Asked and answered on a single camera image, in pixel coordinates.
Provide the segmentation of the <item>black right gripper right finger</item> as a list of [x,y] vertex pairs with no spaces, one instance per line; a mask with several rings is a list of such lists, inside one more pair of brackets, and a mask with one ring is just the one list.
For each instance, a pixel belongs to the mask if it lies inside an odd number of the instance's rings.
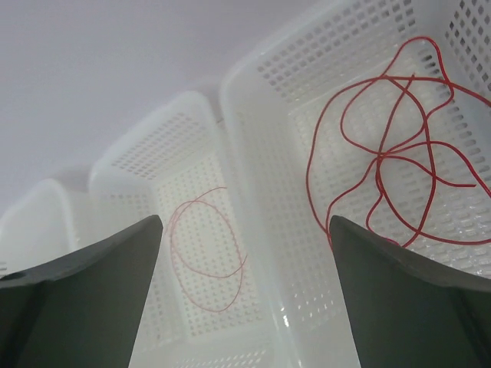
[[330,221],[362,367],[488,367],[490,281],[395,245],[347,218]]

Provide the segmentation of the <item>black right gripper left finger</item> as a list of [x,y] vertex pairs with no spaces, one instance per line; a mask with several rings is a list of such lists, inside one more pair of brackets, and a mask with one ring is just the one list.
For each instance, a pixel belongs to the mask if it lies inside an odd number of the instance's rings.
[[163,224],[150,215],[1,279],[3,367],[127,367]]

